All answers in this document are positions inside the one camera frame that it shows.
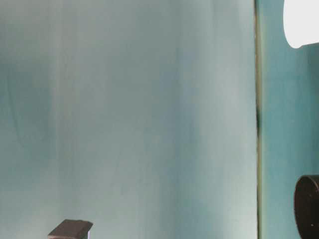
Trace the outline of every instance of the light fixture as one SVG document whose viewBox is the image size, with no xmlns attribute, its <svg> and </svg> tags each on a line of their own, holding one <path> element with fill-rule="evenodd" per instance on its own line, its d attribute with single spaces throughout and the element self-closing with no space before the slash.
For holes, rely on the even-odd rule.
<svg viewBox="0 0 319 239">
<path fill-rule="evenodd" d="M 319 42 L 319 0 L 285 0 L 284 31 L 292 48 Z"/>
</svg>

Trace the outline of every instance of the teal surface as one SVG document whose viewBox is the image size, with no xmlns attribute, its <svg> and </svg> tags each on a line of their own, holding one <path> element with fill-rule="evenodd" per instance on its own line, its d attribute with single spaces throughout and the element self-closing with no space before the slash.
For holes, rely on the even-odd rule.
<svg viewBox="0 0 319 239">
<path fill-rule="evenodd" d="M 256 239 L 253 3 L 0 1 L 0 238 Z"/>
<path fill-rule="evenodd" d="M 252 1 L 181 6 L 181 239 L 257 238 Z"/>
<path fill-rule="evenodd" d="M 298 239 L 294 186 L 319 173 L 319 45 L 292 49 L 283 0 L 257 0 L 262 239 Z"/>
</svg>

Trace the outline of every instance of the teal wall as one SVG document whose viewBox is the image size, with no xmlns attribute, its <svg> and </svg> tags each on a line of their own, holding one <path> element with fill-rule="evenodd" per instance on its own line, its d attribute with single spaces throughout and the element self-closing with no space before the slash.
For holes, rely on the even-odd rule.
<svg viewBox="0 0 319 239">
<path fill-rule="evenodd" d="M 0 238 L 256 238 L 252 2 L 2 0 L 0 32 Z"/>
<path fill-rule="evenodd" d="M 257 0 L 263 239 L 299 238 L 294 186 L 319 169 L 319 46 L 288 45 L 283 6 Z"/>
<path fill-rule="evenodd" d="M 183 0 L 181 239 L 257 238 L 252 1 Z"/>
</svg>

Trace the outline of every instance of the white light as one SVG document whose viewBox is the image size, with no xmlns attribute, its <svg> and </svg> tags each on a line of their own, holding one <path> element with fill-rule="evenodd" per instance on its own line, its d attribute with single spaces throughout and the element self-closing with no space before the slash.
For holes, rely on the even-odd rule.
<svg viewBox="0 0 319 239">
<path fill-rule="evenodd" d="M 285 0 L 284 31 L 289 45 L 319 42 L 319 0 Z"/>
</svg>

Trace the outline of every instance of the black round object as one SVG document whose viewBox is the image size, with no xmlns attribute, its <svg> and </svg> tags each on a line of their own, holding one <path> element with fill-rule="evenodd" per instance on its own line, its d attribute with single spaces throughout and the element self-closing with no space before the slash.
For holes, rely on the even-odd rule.
<svg viewBox="0 0 319 239">
<path fill-rule="evenodd" d="M 302 176 L 295 189 L 295 219 L 302 239 L 319 238 L 319 175 Z"/>
</svg>

